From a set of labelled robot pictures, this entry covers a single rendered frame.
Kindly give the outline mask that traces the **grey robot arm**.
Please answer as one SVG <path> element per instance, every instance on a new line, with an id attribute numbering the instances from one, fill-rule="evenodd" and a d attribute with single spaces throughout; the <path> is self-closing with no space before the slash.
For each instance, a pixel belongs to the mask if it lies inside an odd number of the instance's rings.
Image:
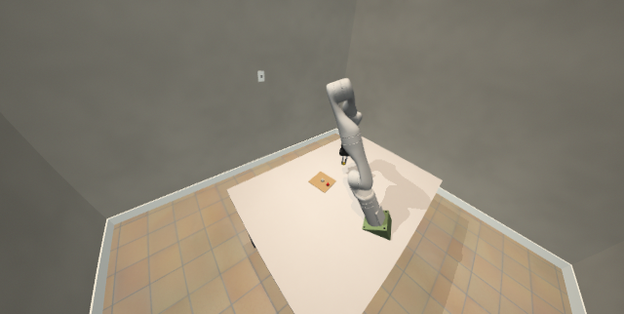
<path id="1" fill-rule="evenodd" d="M 348 174 L 348 184 L 354 196 L 358 199 L 368 224 L 370 226 L 381 226 L 385 215 L 372 189 L 373 179 L 371 168 L 367 160 L 361 132 L 358 127 L 363 116 L 360 112 L 357 112 L 352 83 L 347 78 L 329 83 L 327 85 L 327 94 L 336 120 L 342 146 L 358 168 L 358 170 L 352 170 Z M 351 99 L 351 101 L 349 101 L 349 99 Z M 338 104 L 343 101 L 342 111 Z"/>

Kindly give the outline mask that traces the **tan flat mat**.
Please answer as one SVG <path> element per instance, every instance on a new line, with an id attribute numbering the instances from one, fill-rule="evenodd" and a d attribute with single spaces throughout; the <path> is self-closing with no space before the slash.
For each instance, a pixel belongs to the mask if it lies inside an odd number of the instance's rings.
<path id="1" fill-rule="evenodd" d="M 321 179 L 323 179 L 324 181 L 321 182 Z M 326 174 L 322 172 L 319 172 L 314 177 L 312 177 L 308 182 L 325 193 L 336 182 L 336 180 L 327 176 Z M 326 186 L 327 183 L 329 183 L 330 185 Z"/>

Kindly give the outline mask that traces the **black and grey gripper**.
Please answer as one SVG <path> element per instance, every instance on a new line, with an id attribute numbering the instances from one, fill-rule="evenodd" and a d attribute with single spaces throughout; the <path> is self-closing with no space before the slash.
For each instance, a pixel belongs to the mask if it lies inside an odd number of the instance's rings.
<path id="1" fill-rule="evenodd" d="M 344 156 L 346 156 L 345 161 L 344 161 L 344 163 L 345 163 L 345 165 L 346 165 L 346 161 L 347 161 L 347 159 L 348 159 L 348 156 L 349 156 L 349 155 L 348 155 L 348 154 L 347 154 L 347 152 L 344 150 L 344 148 L 343 148 L 342 144 L 341 144 L 341 148 L 339 149 L 339 155 L 340 155 L 340 156 L 342 156 L 341 165 L 343 164 L 343 159 L 344 159 Z"/>

